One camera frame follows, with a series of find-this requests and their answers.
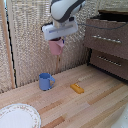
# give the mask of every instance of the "yellow block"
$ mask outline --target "yellow block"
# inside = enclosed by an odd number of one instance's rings
[[[84,89],[81,88],[78,84],[72,84],[70,87],[78,94],[84,93]]]

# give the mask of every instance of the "wooden cabinet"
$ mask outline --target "wooden cabinet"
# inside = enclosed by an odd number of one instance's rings
[[[87,19],[86,22],[98,27],[87,26],[85,31],[84,45],[92,49],[90,63],[128,80],[128,24],[125,25],[128,16],[103,12],[102,15]]]

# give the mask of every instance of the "wooden table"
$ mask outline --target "wooden table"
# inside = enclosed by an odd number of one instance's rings
[[[54,87],[39,89],[35,82],[0,95],[0,109],[15,103],[29,104],[41,116],[41,128],[110,128],[128,102],[125,83],[101,71],[82,65],[53,76]],[[70,88],[84,88],[77,94]]]

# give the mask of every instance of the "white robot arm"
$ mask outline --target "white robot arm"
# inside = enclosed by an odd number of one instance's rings
[[[84,7],[85,0],[49,0],[49,2],[53,23],[42,27],[45,40],[52,40],[77,32],[78,25],[74,15]]]
[[[64,23],[85,5],[85,0],[52,0],[51,15],[54,20]]]

